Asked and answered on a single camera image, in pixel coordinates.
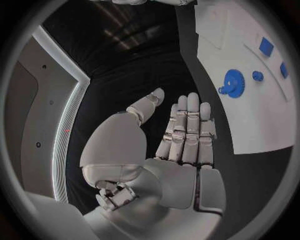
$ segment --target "blue block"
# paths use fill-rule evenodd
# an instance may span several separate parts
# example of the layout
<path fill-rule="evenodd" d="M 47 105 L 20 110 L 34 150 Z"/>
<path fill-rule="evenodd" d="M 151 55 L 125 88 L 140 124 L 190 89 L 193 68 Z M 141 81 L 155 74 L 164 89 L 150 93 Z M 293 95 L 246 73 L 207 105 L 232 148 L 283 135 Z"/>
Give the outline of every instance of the blue block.
<path fill-rule="evenodd" d="M 280 65 L 280 71 L 281 71 L 281 74 L 284 77 L 284 79 L 286 79 L 288 77 L 289 73 L 288 73 L 287 67 L 284 62 L 282 62 L 282 64 Z"/>
<path fill-rule="evenodd" d="M 273 51 L 273 44 L 270 43 L 265 37 L 262 38 L 259 50 L 266 56 L 270 57 Z"/>

